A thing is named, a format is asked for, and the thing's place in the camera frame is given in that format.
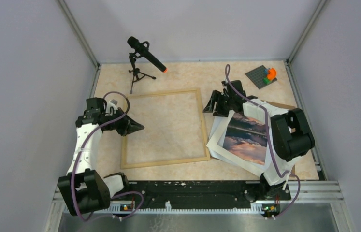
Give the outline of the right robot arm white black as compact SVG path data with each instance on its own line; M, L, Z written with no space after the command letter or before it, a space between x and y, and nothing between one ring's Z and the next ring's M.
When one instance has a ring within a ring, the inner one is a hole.
M303 110L274 106L247 96L240 81L223 82L203 109L215 120L207 144L212 157L241 167L263 182L259 194L272 199L302 156L315 146Z

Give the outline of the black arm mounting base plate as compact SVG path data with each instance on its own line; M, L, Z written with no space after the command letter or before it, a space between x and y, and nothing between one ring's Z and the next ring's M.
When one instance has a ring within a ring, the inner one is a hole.
M288 187L271 187L262 181L130 181L113 201L127 207L162 209L244 209L257 201L289 201Z

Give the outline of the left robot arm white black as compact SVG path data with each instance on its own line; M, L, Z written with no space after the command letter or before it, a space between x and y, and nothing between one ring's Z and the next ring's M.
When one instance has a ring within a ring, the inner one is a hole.
M119 200L128 198L130 186L123 173L101 177L96 171L99 145L105 131L116 131L124 137L144 129L117 107L116 101L89 98L86 104L86 110L75 122L77 140L72 163L57 183L72 216L106 209L113 196Z

